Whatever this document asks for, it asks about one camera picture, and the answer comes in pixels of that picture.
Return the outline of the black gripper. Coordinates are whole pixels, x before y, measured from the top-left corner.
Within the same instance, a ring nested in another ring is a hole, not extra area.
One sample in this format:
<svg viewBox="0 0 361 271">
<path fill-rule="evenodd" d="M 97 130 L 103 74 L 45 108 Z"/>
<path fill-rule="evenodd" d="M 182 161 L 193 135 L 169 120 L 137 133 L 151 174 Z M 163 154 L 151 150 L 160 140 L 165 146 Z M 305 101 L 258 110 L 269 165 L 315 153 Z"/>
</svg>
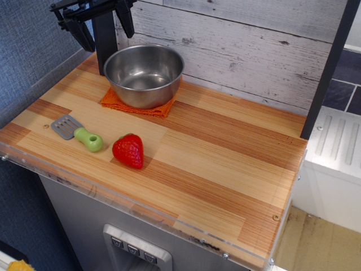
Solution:
<svg viewBox="0 0 361 271">
<path fill-rule="evenodd" d="M 108 12 L 115 11 L 127 38 L 132 38 L 135 31 L 131 8 L 136 1 L 59 1 L 50 5 L 50 11 L 55 14 L 62 29 L 69 30 L 82 48 L 93 53 L 95 42 L 83 22 L 97 18 Z M 81 23 L 71 23 L 66 26 L 66 20 L 75 19 Z"/>
</svg>

